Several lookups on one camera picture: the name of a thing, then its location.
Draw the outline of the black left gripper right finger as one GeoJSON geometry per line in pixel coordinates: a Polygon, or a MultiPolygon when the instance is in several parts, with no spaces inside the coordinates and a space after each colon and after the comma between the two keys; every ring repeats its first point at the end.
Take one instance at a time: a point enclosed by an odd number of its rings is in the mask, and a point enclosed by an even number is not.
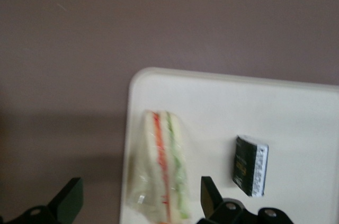
{"type": "Polygon", "coordinates": [[[210,176],[201,177],[200,203],[204,218],[201,223],[243,223],[244,206],[235,199],[223,198],[210,176]]]}

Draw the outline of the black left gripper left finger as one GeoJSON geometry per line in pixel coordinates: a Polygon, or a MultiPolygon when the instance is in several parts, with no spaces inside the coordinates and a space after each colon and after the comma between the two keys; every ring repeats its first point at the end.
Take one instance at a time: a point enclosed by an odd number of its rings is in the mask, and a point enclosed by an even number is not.
{"type": "Polygon", "coordinates": [[[31,207],[8,223],[73,223],[83,203],[83,179],[74,177],[48,204],[31,207]]]}

